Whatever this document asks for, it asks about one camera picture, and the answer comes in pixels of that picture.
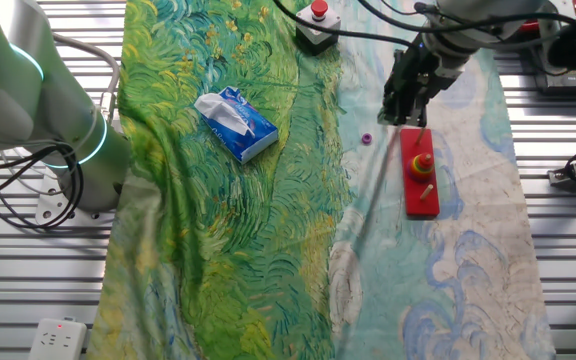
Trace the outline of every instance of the small purple object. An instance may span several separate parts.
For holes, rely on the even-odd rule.
[[[370,143],[372,142],[372,135],[365,133],[361,137],[361,142],[364,143],[364,145],[370,145]]]

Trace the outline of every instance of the red block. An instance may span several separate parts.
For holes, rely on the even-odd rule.
[[[421,140],[417,144],[417,138],[421,129],[401,130],[401,160],[404,173],[404,193],[406,195],[406,214],[409,217],[435,218],[439,215],[439,196],[437,193],[437,177],[433,170],[428,180],[419,180],[410,176],[409,166],[415,156],[427,153],[435,155],[432,148],[432,134],[430,130],[424,131]],[[424,200],[421,195],[432,185],[433,189]]]

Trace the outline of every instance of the tablecloth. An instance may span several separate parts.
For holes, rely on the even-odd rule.
[[[491,53],[428,108],[441,213],[413,221],[399,133],[376,122],[394,45],[313,57],[294,31],[270,0],[127,1],[132,161],[88,359],[553,359]],[[279,129],[243,166],[192,106],[226,86]]]

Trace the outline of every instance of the tissue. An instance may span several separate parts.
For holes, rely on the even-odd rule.
[[[242,164],[277,141],[277,127],[261,116],[237,88],[228,86],[219,94],[202,95],[195,108]]]

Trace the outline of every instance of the metal grating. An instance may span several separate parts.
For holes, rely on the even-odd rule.
[[[95,43],[118,61],[123,0],[39,1],[57,32]],[[102,61],[60,46],[77,80],[96,101],[111,71]],[[548,317],[558,360],[576,359],[576,195],[550,188],[546,170],[576,153],[576,98],[538,95],[514,54],[497,56],[526,194]],[[0,171],[0,178],[9,174]],[[41,187],[41,176],[23,177]],[[34,217],[37,195],[15,183],[5,190]],[[37,236],[0,220],[0,360],[26,359],[41,318],[75,316],[92,327],[103,279],[109,226],[83,234]]]

